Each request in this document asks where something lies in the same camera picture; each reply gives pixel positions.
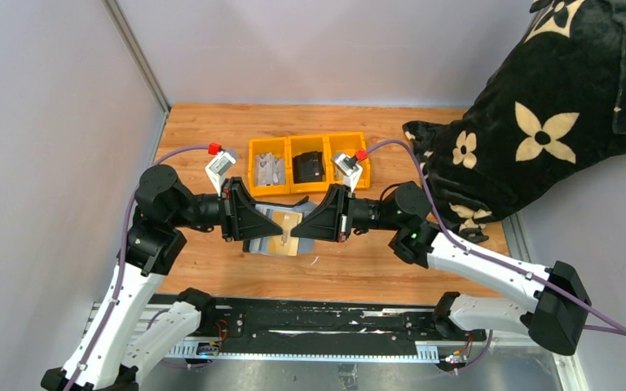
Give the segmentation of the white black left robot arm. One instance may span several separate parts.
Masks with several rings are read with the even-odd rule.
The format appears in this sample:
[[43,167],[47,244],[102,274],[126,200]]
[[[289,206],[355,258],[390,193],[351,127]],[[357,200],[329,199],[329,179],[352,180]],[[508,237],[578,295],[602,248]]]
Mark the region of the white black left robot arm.
[[169,165],[143,172],[134,194],[136,209],[125,231],[110,288],[93,323],[62,366],[45,372],[45,390],[136,390],[152,369],[185,336],[217,325],[216,300],[189,288],[137,340],[132,338],[150,299],[169,274],[187,240],[182,228],[223,238],[259,239],[282,228],[254,207],[239,178],[217,194],[192,194]]

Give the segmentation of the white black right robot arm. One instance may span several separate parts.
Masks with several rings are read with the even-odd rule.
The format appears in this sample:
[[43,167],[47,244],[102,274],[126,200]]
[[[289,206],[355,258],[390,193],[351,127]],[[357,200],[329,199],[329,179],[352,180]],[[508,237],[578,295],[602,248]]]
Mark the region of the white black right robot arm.
[[444,336],[473,330],[512,332],[556,354],[576,352],[591,301],[573,266],[519,261],[455,238],[428,221],[429,211],[426,193],[414,182],[395,186],[381,200],[357,198],[343,185],[332,185],[290,234],[341,243],[350,234],[393,231],[389,246],[402,261],[460,275],[501,294],[477,298],[444,293],[433,313]]

